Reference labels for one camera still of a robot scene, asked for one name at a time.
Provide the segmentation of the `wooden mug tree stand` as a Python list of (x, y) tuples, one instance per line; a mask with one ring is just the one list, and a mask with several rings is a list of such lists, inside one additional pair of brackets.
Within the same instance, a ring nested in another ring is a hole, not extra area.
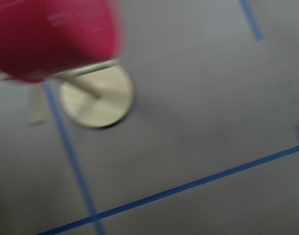
[(117, 59), (53, 74), (61, 80), (58, 98), (62, 110), (75, 123), (107, 128), (122, 121), (135, 99), (130, 74)]

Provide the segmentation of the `red mug on stand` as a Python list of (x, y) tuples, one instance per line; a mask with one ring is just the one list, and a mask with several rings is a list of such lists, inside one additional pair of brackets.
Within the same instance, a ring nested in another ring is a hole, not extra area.
[(114, 0), (0, 0), (0, 71), (17, 80), (113, 59), (121, 40)]

